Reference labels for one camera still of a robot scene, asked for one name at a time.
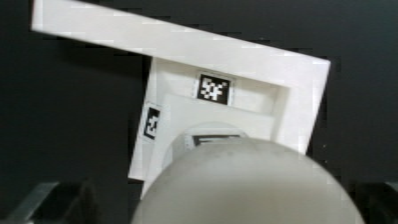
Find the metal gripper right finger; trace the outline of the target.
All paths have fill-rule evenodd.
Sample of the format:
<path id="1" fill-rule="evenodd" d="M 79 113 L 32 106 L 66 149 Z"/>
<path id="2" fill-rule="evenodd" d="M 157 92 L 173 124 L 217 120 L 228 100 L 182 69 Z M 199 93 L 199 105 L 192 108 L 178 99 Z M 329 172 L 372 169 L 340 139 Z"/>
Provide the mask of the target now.
<path id="1" fill-rule="evenodd" d="M 398 224 L 398 182 L 354 185 L 352 198 L 366 224 Z"/>

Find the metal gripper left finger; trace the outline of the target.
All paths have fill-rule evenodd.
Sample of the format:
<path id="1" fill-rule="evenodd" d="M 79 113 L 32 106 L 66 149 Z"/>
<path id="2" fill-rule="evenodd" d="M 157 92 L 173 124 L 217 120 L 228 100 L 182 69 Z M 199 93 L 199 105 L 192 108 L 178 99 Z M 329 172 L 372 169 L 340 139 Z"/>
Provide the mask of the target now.
<path id="1" fill-rule="evenodd" d="M 100 224 L 91 182 L 39 183 L 0 224 Z"/>

